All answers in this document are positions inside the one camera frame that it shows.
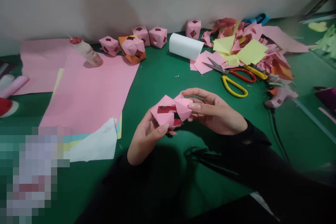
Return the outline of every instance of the power cord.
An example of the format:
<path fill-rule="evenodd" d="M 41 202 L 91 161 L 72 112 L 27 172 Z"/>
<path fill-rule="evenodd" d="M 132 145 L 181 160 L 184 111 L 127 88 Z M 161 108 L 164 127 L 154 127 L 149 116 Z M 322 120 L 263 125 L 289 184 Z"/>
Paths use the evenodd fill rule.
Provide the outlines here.
<path fill-rule="evenodd" d="M 282 150 L 283 150 L 283 152 L 284 152 L 284 154 L 286 156 L 286 159 L 287 159 L 288 163 L 290 165 L 292 165 L 291 160 L 289 159 L 288 154 L 287 154 L 287 152 L 286 152 L 286 150 L 284 148 L 284 145 L 282 144 L 282 141 L 281 141 L 281 138 L 280 138 L 280 135 L 279 135 L 279 132 L 278 132 L 277 124 L 275 122 L 275 108 L 271 108 L 271 114 L 272 114 L 272 120 L 273 120 L 273 126 L 274 126 L 275 134 L 276 134 L 276 136 L 277 136 L 277 138 L 279 140 L 279 143 L 280 143 L 281 148 L 282 148 Z"/>

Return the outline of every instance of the hand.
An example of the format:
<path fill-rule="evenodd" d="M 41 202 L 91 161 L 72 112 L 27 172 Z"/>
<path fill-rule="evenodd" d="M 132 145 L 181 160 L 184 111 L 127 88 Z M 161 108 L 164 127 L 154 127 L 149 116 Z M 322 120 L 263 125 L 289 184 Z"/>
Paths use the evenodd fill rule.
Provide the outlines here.
<path fill-rule="evenodd" d="M 189 97 L 193 103 L 188 106 L 192 110 L 188 121 L 200 121 L 209 129 L 221 135 L 236 135 L 247 129 L 244 117 L 232 109 L 222 98 L 214 93 L 203 89 L 191 88 L 182 91 L 184 96 Z"/>
<path fill-rule="evenodd" d="M 151 113 L 150 108 L 137 129 L 135 130 L 132 142 L 127 151 L 127 160 L 131 165 L 141 164 L 154 149 L 156 143 L 168 132 L 170 135 L 177 135 L 173 130 L 168 130 L 169 124 L 159 126 Z"/>

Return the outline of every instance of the orange paper cube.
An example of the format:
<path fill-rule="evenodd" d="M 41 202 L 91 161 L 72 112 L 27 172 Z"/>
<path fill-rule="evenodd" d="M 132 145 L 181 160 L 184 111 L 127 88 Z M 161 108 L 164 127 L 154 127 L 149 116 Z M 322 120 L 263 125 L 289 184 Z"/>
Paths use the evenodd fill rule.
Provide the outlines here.
<path fill-rule="evenodd" d="M 146 59 L 145 44 L 136 35 L 119 37 L 119 43 L 126 59 L 133 64 L 140 63 Z"/>

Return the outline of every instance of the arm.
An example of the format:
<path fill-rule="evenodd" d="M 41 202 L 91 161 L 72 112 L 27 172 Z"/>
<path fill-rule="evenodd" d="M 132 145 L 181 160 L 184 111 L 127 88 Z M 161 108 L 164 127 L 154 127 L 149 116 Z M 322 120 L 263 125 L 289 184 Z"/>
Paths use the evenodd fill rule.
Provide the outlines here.
<path fill-rule="evenodd" d="M 310 223 L 332 213 L 328 209 L 335 190 L 297 173 L 270 148 L 261 130 L 219 96 L 201 89 L 187 89 L 182 94 L 203 98 L 190 97 L 194 103 L 188 120 L 198 120 L 219 135 L 222 167 L 238 173 L 246 185 L 257 190 L 281 221 Z"/>
<path fill-rule="evenodd" d="M 150 160 L 148 155 L 156 143 L 167 133 L 168 124 L 158 127 L 148 110 L 138 125 L 127 153 L 113 162 L 100 189 L 76 223 L 119 223 L 131 221 L 132 209 L 139 207 L 135 200 L 141 194 Z"/>

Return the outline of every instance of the origami cube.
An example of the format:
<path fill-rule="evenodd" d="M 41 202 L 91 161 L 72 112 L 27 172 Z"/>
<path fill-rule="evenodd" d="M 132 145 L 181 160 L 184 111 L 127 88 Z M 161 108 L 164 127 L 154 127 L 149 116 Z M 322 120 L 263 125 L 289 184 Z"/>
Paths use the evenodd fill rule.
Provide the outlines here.
<path fill-rule="evenodd" d="M 121 51 L 118 40 L 115 40 L 110 36 L 106 36 L 105 38 L 100 39 L 99 42 L 103 47 L 104 52 L 110 54 L 113 57 L 117 56 Z"/>
<path fill-rule="evenodd" d="M 185 35 L 189 38 L 198 40 L 200 36 L 202 23 L 200 20 L 189 20 L 185 28 Z"/>
<path fill-rule="evenodd" d="M 154 27 L 149 31 L 150 43 L 160 49 L 167 43 L 167 29 Z"/>
<path fill-rule="evenodd" d="M 184 98 L 182 94 L 174 99 L 165 95 L 150 112 L 159 125 L 169 123 L 168 128 L 173 130 L 191 115 L 192 110 L 188 108 L 191 102 L 192 100 Z M 177 113 L 180 119 L 174 118 L 174 113 Z"/>
<path fill-rule="evenodd" d="M 137 26 L 132 28 L 133 35 L 138 36 L 139 39 L 143 41 L 145 47 L 150 46 L 151 42 L 149 40 L 148 31 L 146 26 Z"/>
<path fill-rule="evenodd" d="M 144 42 L 138 39 L 136 35 L 119 37 L 119 42 L 126 59 L 133 64 L 140 63 L 141 60 L 146 59 Z"/>

